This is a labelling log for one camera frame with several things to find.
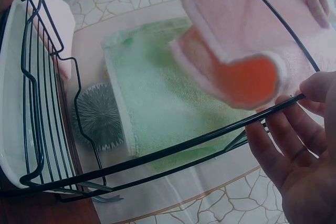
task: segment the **towel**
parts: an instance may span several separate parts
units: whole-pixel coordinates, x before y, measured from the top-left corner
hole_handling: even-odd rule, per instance
[[[33,0],[35,6],[37,7],[39,0]],[[57,29],[58,35],[64,45],[63,51],[59,53],[60,58],[67,59],[71,57],[71,49],[72,49],[72,38],[74,36],[74,30],[75,30],[75,18],[73,17],[73,14],[70,10],[70,7],[67,3],[65,3],[63,0],[45,0],[46,5],[48,7],[48,10],[50,12],[51,18],[54,22],[54,25]],[[31,15],[33,13],[33,7],[29,3],[28,4],[28,13]],[[42,7],[39,11],[40,17],[42,21],[44,22],[46,29],[50,35],[51,41],[54,43],[56,50],[61,49],[61,44],[59,43],[59,40],[56,36],[56,33],[54,32],[53,27],[51,26],[51,23],[49,21],[49,18],[47,16],[46,11]],[[33,24],[35,26],[35,29],[37,30],[38,22],[37,18],[34,18]],[[43,28],[40,25],[39,26],[39,36],[41,39],[43,39]],[[52,46],[51,43],[49,43],[48,47],[48,36],[45,34],[45,47],[48,49],[49,52],[52,53]],[[70,80],[71,78],[71,60],[55,60],[55,57],[53,57],[55,69],[58,69],[61,77],[63,80]]]
[[[206,94],[178,66],[169,41],[190,25],[188,18],[145,24],[102,43],[131,156],[162,150],[252,114]],[[241,131],[151,162],[151,167],[160,172],[222,150]]]
[[[336,32],[323,29],[303,0],[268,0],[323,71],[336,69]],[[314,73],[262,0],[181,0],[193,26],[171,42],[179,64],[233,108],[264,109],[294,94]]]

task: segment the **white plate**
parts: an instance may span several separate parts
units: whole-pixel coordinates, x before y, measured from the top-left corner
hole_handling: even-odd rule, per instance
[[[24,126],[23,126],[23,79],[24,75],[20,69],[21,64],[21,49],[23,43],[23,33],[25,27],[25,9],[26,4],[15,0],[12,3],[12,7],[9,12],[8,20],[6,23],[6,28],[4,32],[3,43],[0,53],[0,165],[4,171],[6,177],[18,188],[25,188],[27,186],[20,183],[19,179],[27,174],[26,162],[25,162],[25,149],[24,149]],[[28,39],[27,44],[29,45],[30,37],[30,27],[28,29]],[[39,54],[37,54],[37,44],[39,44]],[[73,176],[72,170],[74,167],[72,165],[71,158],[68,158],[68,145],[65,135],[63,135],[61,121],[62,116],[58,112],[57,98],[58,94],[55,88],[55,83],[52,81],[53,85],[50,88],[49,80],[49,67],[51,68],[51,77],[53,76],[53,63],[50,58],[47,58],[48,52],[44,47],[42,40],[38,37],[35,28],[33,27],[32,32],[32,63],[31,63],[31,73],[37,78],[39,72],[40,76],[43,76],[43,51],[46,60],[46,81],[44,83],[43,78],[40,78],[40,104],[41,113],[43,116],[42,125],[44,127],[45,133],[45,144],[42,141],[43,151],[44,151],[44,167],[42,170],[42,176],[44,183],[52,181],[51,175],[48,169],[47,154],[49,155],[49,166],[52,171],[53,180],[60,180],[66,177]],[[37,68],[37,58],[39,60],[40,68]],[[28,79],[26,79],[26,90],[28,90]],[[54,113],[52,107],[51,93],[55,100]],[[27,118],[27,153],[29,159],[30,172],[32,172],[37,167],[35,147],[33,140],[33,132],[30,123],[30,107],[29,98],[27,98],[26,113]],[[50,115],[50,126],[47,120],[47,110],[49,109]],[[32,180],[32,182],[41,184],[40,177]]]

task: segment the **green towel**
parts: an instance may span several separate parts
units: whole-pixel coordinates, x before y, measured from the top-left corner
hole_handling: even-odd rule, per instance
[[[102,43],[130,155],[143,156],[252,114],[232,109],[201,90],[176,64],[169,41],[191,25],[188,18],[114,33]],[[156,172],[223,149],[242,130],[151,162]]]

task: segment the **bristle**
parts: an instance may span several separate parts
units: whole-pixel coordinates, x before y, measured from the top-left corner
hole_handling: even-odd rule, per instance
[[[124,142],[123,130],[112,85],[99,83],[85,90],[77,100],[82,129],[98,151],[109,150]],[[78,139],[90,144],[79,131],[75,108],[72,110],[74,132]]]

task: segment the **black wire rack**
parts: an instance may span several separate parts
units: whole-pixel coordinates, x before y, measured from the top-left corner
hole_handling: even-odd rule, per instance
[[[102,200],[102,198],[99,198],[100,195],[117,192],[122,189],[140,185],[151,180],[176,173],[246,144],[246,133],[243,130],[243,127],[253,122],[261,121],[267,116],[276,113],[305,97],[303,94],[299,94],[283,103],[275,105],[269,109],[266,109],[233,124],[222,127],[218,130],[168,147],[164,150],[103,168],[94,141],[85,134],[81,126],[81,120],[77,107],[77,99],[81,93],[81,79],[76,58],[70,57],[67,59],[62,59],[60,57],[59,54],[64,49],[64,46],[57,32],[55,24],[52,21],[45,1],[38,0],[37,5],[34,4],[33,0],[22,1],[26,3],[26,18],[23,33],[20,68],[23,74],[23,146],[25,150],[27,174],[20,178],[20,183],[27,187],[11,190],[4,190],[3,187],[1,187],[1,196],[10,197],[36,193],[40,191],[55,191],[70,194],[70,197],[67,198],[59,197],[60,201],[62,202],[75,201],[90,197],[95,197],[98,200]],[[286,21],[284,21],[280,14],[277,13],[277,11],[267,0],[262,1],[284,25],[286,30],[303,51],[304,55],[310,61],[314,70],[319,71],[315,61],[312,59],[305,46],[289,27]],[[31,15],[28,14],[28,8],[30,7],[32,7],[33,10]],[[43,20],[41,18],[41,10],[45,11],[48,20]],[[4,24],[6,23],[7,15],[8,12],[3,15],[1,20],[3,25],[0,26],[0,42],[2,40],[5,26]],[[49,33],[50,31],[48,31],[46,28],[46,22],[50,22],[53,32],[56,34],[58,40],[57,44],[55,41],[52,41]],[[43,31],[42,38],[39,39],[39,36],[33,36],[34,29],[37,31]],[[92,172],[83,173],[81,171],[79,159],[76,155],[75,140],[74,136],[72,135],[69,113],[66,107],[67,102],[64,83],[58,74],[59,60],[72,61],[75,65],[78,91],[74,98],[74,106],[80,133],[89,141],[98,165],[98,170],[94,170]],[[123,185],[114,187],[107,185],[105,178],[107,175],[115,174],[155,161],[160,158],[167,157],[169,155],[173,155],[177,152],[181,152],[196,145],[203,144],[224,134],[239,129],[242,129],[241,133],[221,151],[205,156],[188,164],[167,170],[165,172],[161,172],[146,178],[141,178]],[[29,153],[29,135],[32,137],[34,142],[33,155]],[[52,164],[56,164],[56,169],[52,168]],[[91,182],[91,180],[98,178],[101,179],[101,183]],[[122,198],[120,198],[119,195],[116,195],[110,198],[108,202],[118,201],[121,199]]]

